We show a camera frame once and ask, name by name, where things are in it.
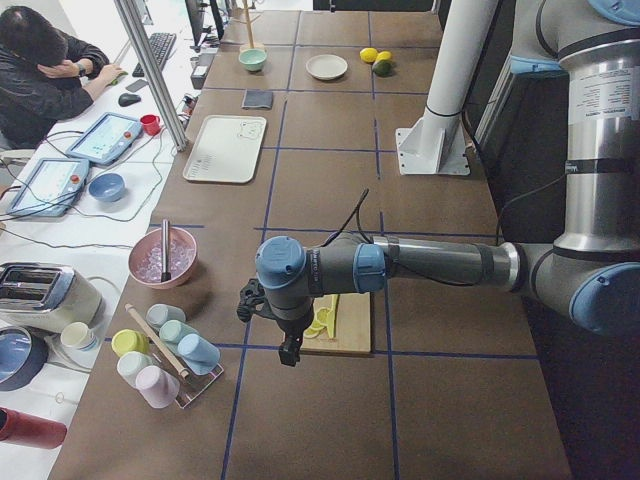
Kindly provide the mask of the wooden cutting board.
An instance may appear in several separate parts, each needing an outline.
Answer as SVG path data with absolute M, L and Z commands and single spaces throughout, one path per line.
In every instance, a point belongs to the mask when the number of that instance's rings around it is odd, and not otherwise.
M 301 352 L 305 354 L 366 355 L 372 349 L 370 294 L 339 294 L 335 338 L 329 339 L 322 331 L 315 338 L 305 338 Z M 317 298 L 314 313 L 331 306 L 331 296 Z

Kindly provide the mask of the cream toaster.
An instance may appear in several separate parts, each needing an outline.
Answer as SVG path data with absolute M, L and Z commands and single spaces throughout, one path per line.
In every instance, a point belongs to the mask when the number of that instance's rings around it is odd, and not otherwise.
M 1 265 L 1 319 L 60 333 L 71 323 L 92 322 L 99 291 L 74 268 L 37 262 Z

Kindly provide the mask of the upper teach pendant tablet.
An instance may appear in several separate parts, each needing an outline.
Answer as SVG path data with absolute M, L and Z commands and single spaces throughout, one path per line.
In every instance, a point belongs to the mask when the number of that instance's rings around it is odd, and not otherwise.
M 94 122 L 65 154 L 96 165 L 116 161 L 138 138 L 142 124 L 133 117 L 107 112 Z

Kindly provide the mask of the black smartphone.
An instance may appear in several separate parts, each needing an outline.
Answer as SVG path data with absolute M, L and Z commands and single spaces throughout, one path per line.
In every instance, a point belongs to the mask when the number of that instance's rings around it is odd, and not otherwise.
M 131 93 L 135 93 L 145 88 L 148 85 L 148 82 L 142 78 L 139 78 L 133 81 L 131 84 L 126 86 L 126 90 Z

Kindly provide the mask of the grey-blue cup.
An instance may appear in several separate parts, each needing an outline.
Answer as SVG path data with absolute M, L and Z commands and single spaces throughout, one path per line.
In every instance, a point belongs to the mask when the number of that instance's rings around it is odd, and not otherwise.
M 159 330 L 169 320 L 185 322 L 186 314 L 177 306 L 157 303 L 148 308 L 145 319 L 152 328 Z

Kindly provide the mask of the pink bowl with ice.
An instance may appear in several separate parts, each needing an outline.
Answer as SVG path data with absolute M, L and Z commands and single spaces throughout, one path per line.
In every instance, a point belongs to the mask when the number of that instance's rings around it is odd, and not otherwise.
M 168 235 L 161 228 L 142 237 L 128 259 L 129 273 L 141 285 L 169 289 L 184 284 L 197 263 L 194 236 L 182 228 L 171 227 Z

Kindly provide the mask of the yellow lemon right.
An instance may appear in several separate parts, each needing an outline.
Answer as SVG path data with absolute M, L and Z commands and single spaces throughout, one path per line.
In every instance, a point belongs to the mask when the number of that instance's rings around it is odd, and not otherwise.
M 390 51 L 380 51 L 376 56 L 376 62 L 380 61 L 391 61 L 392 54 Z

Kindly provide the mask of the yellow-green plastic knife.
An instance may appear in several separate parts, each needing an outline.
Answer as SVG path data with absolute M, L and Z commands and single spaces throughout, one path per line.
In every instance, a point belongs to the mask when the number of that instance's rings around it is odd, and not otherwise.
M 331 296 L 331 306 L 329 307 L 329 311 L 326 316 L 326 331 L 329 339 L 335 338 L 336 317 L 337 317 L 339 300 L 340 300 L 339 294 L 333 294 Z

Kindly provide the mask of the lemon slices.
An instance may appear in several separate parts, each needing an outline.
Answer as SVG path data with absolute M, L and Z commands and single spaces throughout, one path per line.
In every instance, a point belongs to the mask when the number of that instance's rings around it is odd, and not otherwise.
M 322 331 L 325 331 L 329 338 L 333 338 L 335 325 L 332 314 L 333 311 L 328 307 L 319 308 L 314 313 L 314 318 L 311 325 L 304 331 L 304 337 L 315 338 Z

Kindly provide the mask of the teach pendant tablet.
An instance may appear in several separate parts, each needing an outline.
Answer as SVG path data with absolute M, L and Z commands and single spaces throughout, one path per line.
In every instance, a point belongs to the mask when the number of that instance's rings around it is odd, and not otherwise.
M 142 124 L 133 117 L 107 112 L 94 122 L 65 154 L 96 165 L 116 161 L 138 138 Z
M 14 217 L 60 217 L 75 202 L 86 183 L 90 163 L 86 159 L 40 159 L 7 213 Z

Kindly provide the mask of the cream round plate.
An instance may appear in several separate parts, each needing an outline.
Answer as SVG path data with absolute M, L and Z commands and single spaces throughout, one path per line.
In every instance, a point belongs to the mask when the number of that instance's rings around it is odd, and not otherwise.
M 334 54 L 320 54 L 311 57 L 305 64 L 307 73 L 314 79 L 332 81 L 342 77 L 348 70 L 345 59 Z

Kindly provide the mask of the aluminium frame post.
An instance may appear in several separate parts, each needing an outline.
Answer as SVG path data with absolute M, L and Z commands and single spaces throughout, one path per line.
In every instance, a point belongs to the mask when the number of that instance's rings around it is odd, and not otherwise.
M 143 67 L 161 120 L 169 131 L 176 150 L 182 152 L 187 147 L 188 139 L 174 108 L 160 67 L 153 56 L 151 44 L 137 13 L 135 2 L 133 0 L 115 0 L 114 4 L 138 61 Z

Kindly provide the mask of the mint green bowl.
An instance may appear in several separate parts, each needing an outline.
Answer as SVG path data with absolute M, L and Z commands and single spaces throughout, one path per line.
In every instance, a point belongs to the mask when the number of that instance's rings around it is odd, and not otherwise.
M 266 60 L 266 51 L 258 48 L 246 49 L 241 51 L 238 55 L 238 61 L 241 66 L 251 73 L 262 71 Z

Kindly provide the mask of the wooden mug tree stand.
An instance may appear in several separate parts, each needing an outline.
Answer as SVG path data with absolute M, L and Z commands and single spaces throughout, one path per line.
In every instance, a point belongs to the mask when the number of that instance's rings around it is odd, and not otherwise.
M 260 50 L 260 51 L 265 52 L 266 51 L 266 47 L 262 43 L 257 42 L 254 39 L 253 28 L 252 28 L 252 20 L 251 20 L 251 16 L 250 16 L 249 10 L 250 10 L 249 1 L 248 0 L 243 0 L 242 1 L 242 12 L 243 12 L 243 15 L 244 15 L 244 25 L 246 27 L 247 42 L 240 46 L 239 52 L 240 53 L 244 53 L 244 52 L 246 52 L 248 50 Z

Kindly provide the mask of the yellow lemon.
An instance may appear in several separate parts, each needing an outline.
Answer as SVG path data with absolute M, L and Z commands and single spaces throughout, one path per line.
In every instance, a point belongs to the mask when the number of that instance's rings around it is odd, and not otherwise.
M 380 61 L 391 61 L 392 54 L 390 51 L 380 51 L 376 56 L 376 62 Z
M 363 62 L 373 64 L 376 61 L 378 54 L 379 52 L 377 49 L 373 47 L 366 47 L 360 50 L 359 57 Z

